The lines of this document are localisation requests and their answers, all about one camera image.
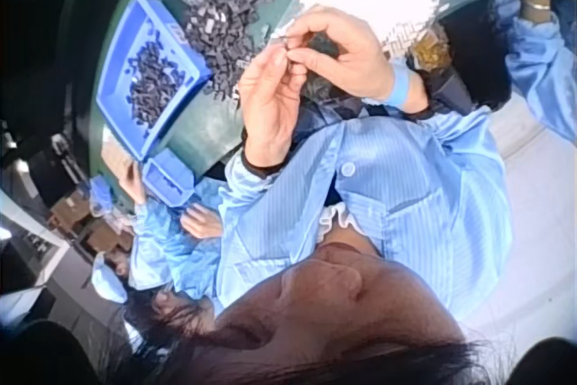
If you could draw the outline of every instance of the blue striped shirt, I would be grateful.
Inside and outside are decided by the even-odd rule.
[[[305,140],[280,174],[260,179],[236,154],[219,207],[216,293],[224,307],[308,257],[331,181],[386,260],[415,271],[457,317],[498,281],[511,243],[503,161],[490,111],[414,124],[364,117]]]
[[[203,179],[195,186],[190,203],[200,202],[216,211],[222,202],[218,189],[223,184]],[[194,238],[180,224],[181,211],[170,210],[151,197],[146,205],[137,206],[135,212],[133,248],[137,248],[139,254],[138,261],[131,260],[131,275],[139,276],[139,285],[158,287],[172,280],[176,292],[185,292],[193,299],[210,298],[218,315],[222,307],[215,293],[215,275],[220,259],[220,238]]]
[[[514,86],[539,122],[576,144],[577,0],[552,0],[551,5],[551,22],[533,24],[518,17],[520,0],[495,0]]]

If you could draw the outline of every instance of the green workbench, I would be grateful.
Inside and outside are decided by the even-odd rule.
[[[117,179],[100,157],[105,119],[96,105],[96,92],[108,46],[129,1],[118,0],[102,44],[93,87],[89,128],[90,175],[95,176],[98,173],[105,175],[116,196],[126,205],[129,204],[126,201],[127,197],[119,188]],[[162,1],[177,21],[184,24],[185,4],[181,0]],[[441,5],[448,5],[444,14],[449,14],[471,1],[441,0]],[[260,20],[252,24],[250,29],[257,44],[260,42],[262,26],[268,24],[271,29],[274,29],[281,20],[286,21],[285,12],[292,2],[293,0],[274,0],[272,3],[264,4],[259,8]],[[242,117],[240,111],[237,110],[236,102],[232,100],[216,101],[211,94],[200,91],[177,115],[151,154],[154,155],[166,147],[170,148],[194,171],[198,178],[240,143],[242,128]]]

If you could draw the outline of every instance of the nose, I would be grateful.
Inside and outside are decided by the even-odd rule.
[[[362,277],[355,268],[308,259],[284,272],[281,288],[280,297],[285,301],[309,298],[335,305],[357,299]]]

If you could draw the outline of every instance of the hand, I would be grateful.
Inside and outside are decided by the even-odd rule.
[[[126,172],[119,179],[119,183],[120,187],[126,191],[126,194],[134,200],[135,205],[146,204],[146,189],[142,184],[141,172],[136,161],[133,161],[126,168]]]
[[[340,48],[335,60],[304,47],[311,33],[326,32]],[[393,68],[371,27],[334,8],[315,6],[287,30],[288,58],[303,64],[352,96],[386,102],[395,84]],[[428,106],[423,81],[410,73],[407,102],[401,109],[418,113]]]
[[[220,215],[195,203],[180,218],[182,227],[197,239],[217,238],[223,235]]]
[[[286,50],[271,45],[252,60],[238,84],[248,134],[244,154],[256,167],[281,164],[289,152],[307,69],[295,65],[287,71],[288,63]]]

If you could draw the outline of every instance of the blue bin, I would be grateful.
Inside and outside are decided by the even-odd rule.
[[[183,206],[195,191],[195,176],[170,149],[144,164],[142,182],[169,207]]]
[[[147,125],[136,123],[132,118],[132,106],[126,100],[133,80],[133,68],[128,59],[134,58],[147,41],[155,41],[156,31],[160,32],[163,46],[161,56],[176,62],[179,70],[185,72],[185,79],[147,135]],[[124,146],[134,158],[142,161],[186,96],[210,76],[204,58],[188,45],[184,32],[160,0],[131,0],[108,48],[96,102]]]

